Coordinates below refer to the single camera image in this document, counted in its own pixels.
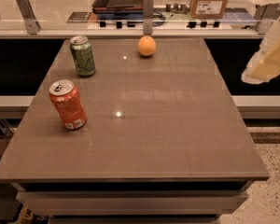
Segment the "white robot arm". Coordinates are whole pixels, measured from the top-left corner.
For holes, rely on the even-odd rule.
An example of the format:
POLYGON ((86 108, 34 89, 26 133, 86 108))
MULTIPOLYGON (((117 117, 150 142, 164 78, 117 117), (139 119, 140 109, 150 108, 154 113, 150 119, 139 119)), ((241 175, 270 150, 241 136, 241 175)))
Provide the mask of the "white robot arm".
MULTIPOLYGON (((280 3, 280 0, 248 0, 265 6, 280 3)), ((280 75, 280 16, 271 26, 259 45, 259 50, 249 60, 241 79, 248 84, 269 82, 280 75)))

